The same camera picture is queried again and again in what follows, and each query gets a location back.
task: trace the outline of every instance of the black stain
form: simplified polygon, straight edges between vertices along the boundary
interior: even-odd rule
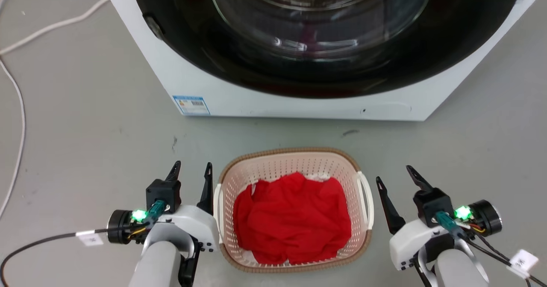
[[[178,142],[178,139],[176,139],[176,136],[173,136],[173,144],[171,146],[171,150],[173,151],[173,153],[174,153],[174,147],[176,146],[176,142]]]
[[[355,134],[355,133],[359,133],[359,130],[351,129],[351,130],[345,131],[344,133],[342,133],[342,137],[346,137],[348,135]]]

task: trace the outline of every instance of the basket handle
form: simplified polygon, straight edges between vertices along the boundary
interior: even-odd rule
[[[221,183],[219,183],[215,188],[215,195],[213,195],[213,217],[215,218],[215,221],[217,221],[218,232],[221,235],[219,239],[220,244],[222,244],[224,239],[224,213],[222,213],[224,205],[221,204],[224,203],[224,201],[222,195]]]
[[[359,175],[359,180],[361,180],[361,186],[363,187],[365,191],[365,196],[363,196],[363,190],[359,190],[359,197],[361,198],[361,209],[363,209],[363,215],[366,215],[368,219],[368,228],[369,230],[373,229],[374,225],[374,202],[373,202],[373,192],[371,191],[371,186],[369,186],[369,182],[367,181],[367,178],[362,172],[357,172]]]

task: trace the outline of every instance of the white cable tag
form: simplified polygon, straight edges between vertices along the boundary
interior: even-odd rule
[[[98,233],[80,234],[78,235],[78,239],[80,239],[85,246],[102,246],[104,244]]]
[[[519,250],[509,261],[511,266],[506,266],[512,273],[527,279],[530,277],[530,269],[539,261],[539,258],[525,250]]]

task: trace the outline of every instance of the red cloth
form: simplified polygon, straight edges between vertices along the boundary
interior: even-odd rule
[[[259,263],[296,264],[335,257],[351,237],[351,221],[338,180],[295,173],[259,180],[254,194],[247,186],[234,203],[234,230]]]

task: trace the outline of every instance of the power cord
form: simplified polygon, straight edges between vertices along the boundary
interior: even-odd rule
[[[492,251],[494,251],[496,254],[500,254],[500,256],[502,257],[499,257],[495,254],[493,254],[492,252],[489,252],[487,251],[485,248],[479,246],[478,244],[476,244],[475,242],[472,242],[468,237],[466,236],[463,236],[463,235],[459,235],[459,238],[464,240],[467,244],[469,244],[470,246],[472,246],[473,248],[476,248],[477,250],[483,252],[484,254],[487,254],[488,256],[490,256],[491,258],[494,258],[495,260],[503,263],[504,265],[506,266],[511,266],[511,263],[509,262],[509,259],[502,253],[500,253],[498,250],[494,249],[493,246],[490,245],[490,243],[488,243],[486,241],[486,239],[484,239],[484,237],[480,236],[479,239],[481,239],[485,244],[487,244],[487,246],[492,249]],[[539,279],[537,279],[535,276],[533,275],[530,275],[530,280],[534,281],[537,285],[541,286],[541,287],[547,287],[547,284],[543,283],[542,281],[540,281]],[[526,284],[528,286],[531,286],[530,285],[530,282],[527,280],[526,281]]]
[[[29,43],[30,41],[33,41],[37,37],[40,37],[40,36],[42,36],[43,34],[45,34],[47,32],[50,32],[50,31],[55,30],[57,28],[67,26],[67,25],[74,24],[74,23],[85,20],[86,18],[88,18],[91,14],[96,12],[97,9],[99,9],[102,5],[104,5],[108,1],[109,0],[99,0],[86,13],[82,14],[81,16],[77,16],[76,18],[69,18],[68,20],[57,22],[55,24],[49,25],[45,28],[42,28],[41,30],[31,34],[30,36],[26,37],[25,39],[22,39],[22,40],[20,40],[16,43],[4,48],[4,49],[1,49],[0,50],[0,56],[15,50],[18,47],[21,47],[21,46]],[[2,12],[2,6],[3,6],[4,2],[5,2],[5,0],[0,0],[0,13]],[[6,194],[6,199],[4,199],[4,203],[2,203],[2,207],[0,208],[0,219],[2,219],[2,215],[4,214],[4,211],[6,210],[6,207],[8,206],[8,202],[11,198],[13,188],[15,187],[15,182],[17,180],[17,175],[19,174],[19,168],[21,166],[21,157],[22,157],[22,154],[23,154],[23,148],[24,148],[24,145],[25,145],[25,138],[26,138],[26,116],[25,116],[25,104],[23,102],[23,96],[21,94],[21,89],[19,88],[19,86],[18,86],[17,82],[15,81],[15,79],[13,78],[13,76],[8,71],[8,68],[6,68],[6,65],[3,63],[1,58],[0,58],[0,67],[2,67],[2,70],[4,70],[4,72],[6,73],[6,75],[9,78],[9,80],[12,81],[12,84],[13,84],[15,90],[17,91],[17,96],[19,96],[19,104],[21,106],[21,121],[22,121],[21,141],[19,143],[19,153],[17,155],[17,161],[15,163],[15,170],[13,172],[12,181],[11,181],[9,187],[8,187],[8,193]]]
[[[79,236],[79,235],[82,235],[82,234],[106,233],[106,232],[111,232],[111,231],[120,231],[120,230],[135,229],[135,228],[140,229],[140,228],[143,228],[143,227],[146,228],[145,226],[147,226],[147,225],[148,225],[148,223],[131,226],[130,228],[127,228],[127,227],[112,227],[112,228],[95,229],[95,230],[83,231],[83,232],[71,232],[71,233],[59,234],[57,236],[43,238],[42,240],[32,242],[31,244],[27,244],[26,246],[22,246],[22,248],[16,249],[12,253],[10,253],[8,256],[6,256],[6,258],[4,258],[4,260],[2,261],[2,264],[0,264],[0,280],[2,281],[2,284],[4,285],[4,287],[9,287],[8,283],[6,282],[5,275],[4,275],[4,268],[6,267],[6,264],[8,263],[8,261],[13,256],[15,256],[16,254],[19,254],[20,252],[22,252],[24,250],[27,250],[27,249],[29,249],[33,246],[37,246],[38,244],[43,244],[43,243],[46,243],[46,242],[49,242],[49,241],[63,239],[63,238],[76,237],[76,236]]]

